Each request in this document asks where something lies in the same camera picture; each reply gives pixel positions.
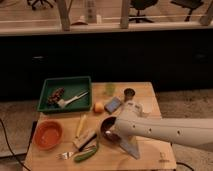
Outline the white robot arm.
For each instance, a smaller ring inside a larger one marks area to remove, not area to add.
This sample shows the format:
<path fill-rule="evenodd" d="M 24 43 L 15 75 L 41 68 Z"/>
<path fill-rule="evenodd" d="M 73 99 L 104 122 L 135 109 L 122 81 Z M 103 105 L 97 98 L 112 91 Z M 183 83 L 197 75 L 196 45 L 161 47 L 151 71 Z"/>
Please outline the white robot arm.
<path fill-rule="evenodd" d="M 127 101 L 115 119 L 119 136 L 142 136 L 213 152 L 213 119 L 143 117 L 134 101 Z"/>

